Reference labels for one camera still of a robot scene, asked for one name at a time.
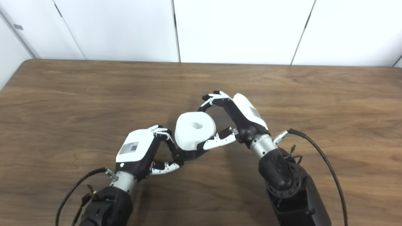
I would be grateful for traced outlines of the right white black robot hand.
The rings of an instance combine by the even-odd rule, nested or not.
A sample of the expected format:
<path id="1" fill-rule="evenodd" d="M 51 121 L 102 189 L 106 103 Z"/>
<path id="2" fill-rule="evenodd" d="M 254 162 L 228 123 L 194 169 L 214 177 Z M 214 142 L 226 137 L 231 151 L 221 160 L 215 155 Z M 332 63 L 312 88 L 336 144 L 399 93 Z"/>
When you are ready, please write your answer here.
<path id="1" fill-rule="evenodd" d="M 260 159 L 278 156 L 282 157 L 282 150 L 274 143 L 268 126 L 253 104 L 242 94 L 237 93 L 230 97 L 222 91 L 214 91 L 202 97 L 204 103 L 198 112 L 206 112 L 212 106 L 224 108 L 235 124 L 197 144 L 198 150 L 211 150 L 232 142 L 244 143 L 254 155 Z"/>

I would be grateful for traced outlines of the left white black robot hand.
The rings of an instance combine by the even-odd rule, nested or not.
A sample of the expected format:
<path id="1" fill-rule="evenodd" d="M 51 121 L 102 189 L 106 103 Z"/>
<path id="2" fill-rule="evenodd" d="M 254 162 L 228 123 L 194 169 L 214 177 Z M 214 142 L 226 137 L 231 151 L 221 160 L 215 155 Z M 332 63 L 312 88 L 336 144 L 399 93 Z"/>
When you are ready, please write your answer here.
<path id="1" fill-rule="evenodd" d="M 171 135 L 171 130 L 161 125 L 130 132 L 116 155 L 116 178 L 110 186 L 131 194 L 136 184 L 149 176 L 171 173 L 184 166 L 182 160 L 168 162 L 155 160 L 161 142 L 166 142 L 171 152 L 176 150 Z"/>

